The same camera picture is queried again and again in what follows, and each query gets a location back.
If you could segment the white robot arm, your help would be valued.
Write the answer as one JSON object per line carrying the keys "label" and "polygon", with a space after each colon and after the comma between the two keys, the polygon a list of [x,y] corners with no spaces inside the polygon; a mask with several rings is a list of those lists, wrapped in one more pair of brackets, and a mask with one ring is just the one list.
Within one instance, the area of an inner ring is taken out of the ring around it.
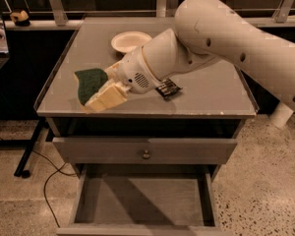
{"label": "white robot arm", "polygon": [[295,112],[295,43],[255,28],[219,0],[185,0],[175,26],[105,69],[108,81],[86,107],[103,111],[162,81],[223,59]]}

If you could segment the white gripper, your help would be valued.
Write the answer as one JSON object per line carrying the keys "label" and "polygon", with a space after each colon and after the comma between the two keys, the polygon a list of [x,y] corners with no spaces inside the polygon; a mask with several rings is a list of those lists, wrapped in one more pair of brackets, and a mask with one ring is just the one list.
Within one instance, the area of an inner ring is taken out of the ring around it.
{"label": "white gripper", "polygon": [[86,108],[103,111],[116,107],[128,99],[128,91],[147,93],[160,86],[161,81],[150,71],[141,46],[127,53],[120,62],[104,69],[109,80],[86,103]]}

